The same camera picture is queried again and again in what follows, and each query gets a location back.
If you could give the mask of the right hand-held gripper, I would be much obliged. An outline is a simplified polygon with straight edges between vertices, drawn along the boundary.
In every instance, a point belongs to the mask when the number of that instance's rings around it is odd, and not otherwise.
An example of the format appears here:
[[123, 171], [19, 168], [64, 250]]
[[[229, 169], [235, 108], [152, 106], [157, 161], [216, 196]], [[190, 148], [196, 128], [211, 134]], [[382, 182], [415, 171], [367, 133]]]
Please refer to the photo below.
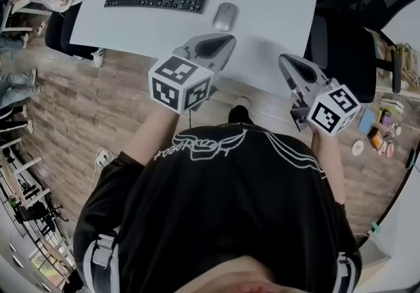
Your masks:
[[279, 55], [278, 66], [296, 96], [290, 114], [299, 131], [312, 125], [332, 137], [351, 124], [361, 105], [346, 85], [328, 79], [309, 88], [306, 82], [316, 82], [322, 71], [315, 63], [292, 54]]

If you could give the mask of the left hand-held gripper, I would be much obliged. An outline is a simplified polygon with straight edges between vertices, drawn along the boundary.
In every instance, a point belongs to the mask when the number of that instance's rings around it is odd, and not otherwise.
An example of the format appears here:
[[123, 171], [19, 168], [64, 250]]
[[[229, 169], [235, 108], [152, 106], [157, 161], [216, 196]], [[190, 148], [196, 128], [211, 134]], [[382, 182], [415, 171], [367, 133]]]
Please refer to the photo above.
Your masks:
[[235, 46], [236, 38], [228, 33], [191, 38], [149, 70], [150, 97], [178, 114], [197, 110], [216, 91], [219, 71]]

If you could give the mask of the grey computer mouse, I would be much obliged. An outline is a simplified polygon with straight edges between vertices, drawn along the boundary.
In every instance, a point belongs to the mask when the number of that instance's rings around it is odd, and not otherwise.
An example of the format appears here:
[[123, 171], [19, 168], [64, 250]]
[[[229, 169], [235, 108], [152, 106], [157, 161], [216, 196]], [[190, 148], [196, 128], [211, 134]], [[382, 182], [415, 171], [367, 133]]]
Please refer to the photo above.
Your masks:
[[221, 3], [213, 19], [213, 27], [217, 31], [230, 31], [238, 14], [238, 8], [232, 3]]

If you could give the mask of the person's right forearm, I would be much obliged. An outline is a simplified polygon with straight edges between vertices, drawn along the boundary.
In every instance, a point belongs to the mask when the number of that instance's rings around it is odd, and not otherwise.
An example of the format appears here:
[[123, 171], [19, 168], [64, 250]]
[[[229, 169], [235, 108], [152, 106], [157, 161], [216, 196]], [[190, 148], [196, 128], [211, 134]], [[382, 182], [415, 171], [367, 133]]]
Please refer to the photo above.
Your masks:
[[339, 141], [336, 137], [319, 131], [314, 125], [310, 128], [312, 130], [311, 150], [327, 176], [335, 201], [343, 205], [346, 201], [346, 189]]

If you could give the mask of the person's left forearm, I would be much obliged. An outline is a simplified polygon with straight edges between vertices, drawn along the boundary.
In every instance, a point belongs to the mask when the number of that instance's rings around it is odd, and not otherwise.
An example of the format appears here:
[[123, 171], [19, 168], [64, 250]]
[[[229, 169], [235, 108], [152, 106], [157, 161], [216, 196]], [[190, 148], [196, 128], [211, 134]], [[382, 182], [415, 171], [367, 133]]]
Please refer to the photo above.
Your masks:
[[158, 105], [147, 116], [122, 152], [146, 166], [154, 155], [171, 141], [180, 115]]

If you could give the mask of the black mesh office chair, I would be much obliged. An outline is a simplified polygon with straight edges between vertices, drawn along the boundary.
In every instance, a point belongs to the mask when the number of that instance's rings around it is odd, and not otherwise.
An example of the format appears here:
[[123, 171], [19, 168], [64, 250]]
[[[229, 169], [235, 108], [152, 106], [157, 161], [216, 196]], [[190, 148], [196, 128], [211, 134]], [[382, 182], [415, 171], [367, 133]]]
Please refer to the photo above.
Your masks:
[[401, 91], [396, 51], [378, 59], [374, 32], [380, 32], [415, 0], [317, 0], [304, 58], [318, 64], [326, 77], [346, 85], [361, 103], [375, 97], [377, 69], [392, 73], [392, 91]]

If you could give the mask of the person's black shoe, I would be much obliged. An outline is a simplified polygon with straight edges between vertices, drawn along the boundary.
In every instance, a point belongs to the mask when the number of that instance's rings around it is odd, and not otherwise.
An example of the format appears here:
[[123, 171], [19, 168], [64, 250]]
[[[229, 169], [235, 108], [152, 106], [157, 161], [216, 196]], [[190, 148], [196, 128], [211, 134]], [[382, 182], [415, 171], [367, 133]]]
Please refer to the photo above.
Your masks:
[[228, 123], [244, 123], [253, 125], [248, 109], [243, 105], [234, 106], [228, 114]]

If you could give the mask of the blue book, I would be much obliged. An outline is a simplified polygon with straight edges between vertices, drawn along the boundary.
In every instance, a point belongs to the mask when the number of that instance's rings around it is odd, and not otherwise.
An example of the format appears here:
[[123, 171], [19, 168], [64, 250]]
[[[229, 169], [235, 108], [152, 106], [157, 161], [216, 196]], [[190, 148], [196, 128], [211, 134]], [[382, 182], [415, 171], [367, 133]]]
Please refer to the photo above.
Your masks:
[[375, 121], [375, 113], [369, 108], [365, 107], [360, 122], [358, 124], [358, 130], [365, 135], [368, 135]]

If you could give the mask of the stack of books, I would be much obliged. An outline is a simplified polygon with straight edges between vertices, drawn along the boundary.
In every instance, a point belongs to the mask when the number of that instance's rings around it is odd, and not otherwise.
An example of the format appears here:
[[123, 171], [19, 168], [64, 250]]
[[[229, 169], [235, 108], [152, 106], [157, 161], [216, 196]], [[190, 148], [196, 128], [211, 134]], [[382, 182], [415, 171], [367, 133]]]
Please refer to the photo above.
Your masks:
[[380, 106], [382, 109], [386, 109], [392, 114], [401, 115], [404, 112], [404, 105], [399, 100], [390, 98], [381, 98]]

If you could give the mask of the white power strip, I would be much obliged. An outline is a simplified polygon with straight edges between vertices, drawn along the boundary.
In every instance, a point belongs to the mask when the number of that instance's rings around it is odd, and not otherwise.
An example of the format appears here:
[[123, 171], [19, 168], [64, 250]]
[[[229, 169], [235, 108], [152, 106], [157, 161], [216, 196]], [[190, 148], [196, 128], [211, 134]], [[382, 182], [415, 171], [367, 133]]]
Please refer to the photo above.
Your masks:
[[104, 148], [100, 147], [96, 153], [95, 157], [95, 167], [97, 168], [104, 168], [107, 166], [112, 160], [114, 159], [113, 153]]

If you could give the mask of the person's black printed T-shirt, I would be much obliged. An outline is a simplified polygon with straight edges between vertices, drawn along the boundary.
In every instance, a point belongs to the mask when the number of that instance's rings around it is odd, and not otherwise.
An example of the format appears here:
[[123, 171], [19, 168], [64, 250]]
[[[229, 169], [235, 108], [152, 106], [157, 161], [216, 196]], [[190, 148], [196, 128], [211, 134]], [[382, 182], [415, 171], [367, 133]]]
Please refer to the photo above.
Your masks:
[[326, 171], [300, 140], [247, 124], [196, 127], [142, 165], [102, 171], [73, 237], [93, 291], [174, 293], [249, 256], [282, 286], [353, 293], [362, 259]]

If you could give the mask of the white shelf rack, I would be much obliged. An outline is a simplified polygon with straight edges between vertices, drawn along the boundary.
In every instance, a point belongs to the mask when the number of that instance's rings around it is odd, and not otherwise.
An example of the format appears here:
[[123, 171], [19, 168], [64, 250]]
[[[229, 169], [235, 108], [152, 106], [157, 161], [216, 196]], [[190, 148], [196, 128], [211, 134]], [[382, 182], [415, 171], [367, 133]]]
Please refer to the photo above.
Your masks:
[[16, 158], [12, 147], [21, 141], [22, 138], [17, 138], [0, 146], [0, 172], [11, 193], [17, 196], [24, 208], [29, 208], [37, 201], [43, 200], [51, 190], [36, 181], [28, 170], [42, 161], [41, 156], [24, 164]]

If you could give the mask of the wooden frame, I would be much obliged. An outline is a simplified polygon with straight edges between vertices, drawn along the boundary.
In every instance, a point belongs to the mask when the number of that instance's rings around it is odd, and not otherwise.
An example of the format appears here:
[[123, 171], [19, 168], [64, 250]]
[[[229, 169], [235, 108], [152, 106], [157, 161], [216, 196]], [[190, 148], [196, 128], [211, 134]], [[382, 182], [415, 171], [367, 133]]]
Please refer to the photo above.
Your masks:
[[420, 94], [420, 50], [415, 50], [409, 43], [398, 43], [396, 46], [381, 47], [382, 60], [391, 61], [391, 52], [395, 51], [399, 59], [398, 69], [401, 71], [401, 88]]

